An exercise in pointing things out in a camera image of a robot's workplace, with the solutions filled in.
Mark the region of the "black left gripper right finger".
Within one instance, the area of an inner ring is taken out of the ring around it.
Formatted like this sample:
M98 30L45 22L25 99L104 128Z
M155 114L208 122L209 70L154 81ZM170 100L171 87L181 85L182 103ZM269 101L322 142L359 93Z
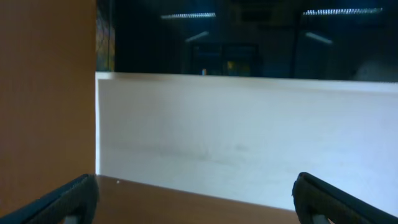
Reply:
M308 172L299 173L294 182L292 196L301 224L397 224L397 217Z

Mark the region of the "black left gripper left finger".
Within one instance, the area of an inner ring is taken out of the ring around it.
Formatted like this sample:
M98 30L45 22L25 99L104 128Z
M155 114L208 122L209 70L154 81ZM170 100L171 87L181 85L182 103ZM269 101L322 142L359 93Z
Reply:
M96 176L83 174L30 204L1 217L1 224L91 224L99 198Z

